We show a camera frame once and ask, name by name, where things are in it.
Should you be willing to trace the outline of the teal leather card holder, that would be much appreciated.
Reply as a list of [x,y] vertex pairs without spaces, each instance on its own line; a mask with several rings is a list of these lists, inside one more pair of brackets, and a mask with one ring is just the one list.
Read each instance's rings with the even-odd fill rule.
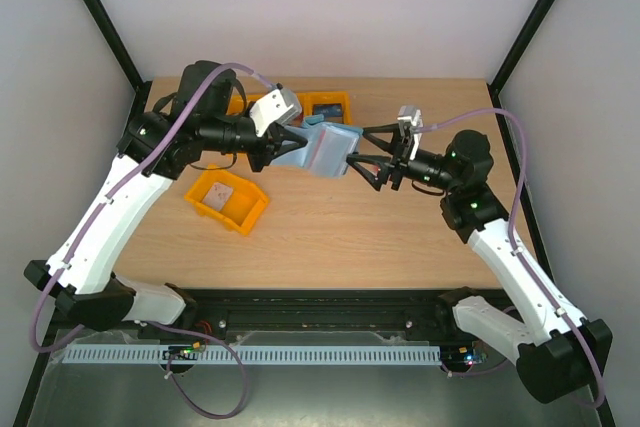
[[271,161],[271,166],[298,167],[311,174],[339,178],[348,170],[346,158],[356,152],[363,129],[333,122],[304,124],[285,129],[307,140],[299,149],[285,153]]

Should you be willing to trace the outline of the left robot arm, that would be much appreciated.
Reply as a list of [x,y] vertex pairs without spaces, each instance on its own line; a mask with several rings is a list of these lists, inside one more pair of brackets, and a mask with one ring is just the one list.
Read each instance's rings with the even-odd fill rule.
[[132,118],[99,193],[64,244],[32,260],[25,278],[54,298],[68,320],[96,331],[126,321],[172,325],[191,318],[194,301],[172,284],[117,276],[124,246],[150,207],[205,151],[244,154],[259,172],[302,148],[286,126],[302,112],[297,96],[237,63],[200,60],[178,89]]

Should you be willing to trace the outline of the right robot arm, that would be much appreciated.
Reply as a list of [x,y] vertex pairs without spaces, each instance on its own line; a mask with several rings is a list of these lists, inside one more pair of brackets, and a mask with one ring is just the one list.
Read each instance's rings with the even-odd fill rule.
[[494,165],[487,136],[462,130],[442,154],[420,149],[418,130],[406,121],[369,127],[363,137],[383,153],[350,154],[348,165],[375,190],[398,189],[408,179],[441,191],[445,223],[490,268],[517,311],[511,316],[459,288],[441,298],[438,331],[450,339],[466,332],[489,345],[543,404],[600,386],[612,332],[560,292],[520,239],[514,214],[487,183]]

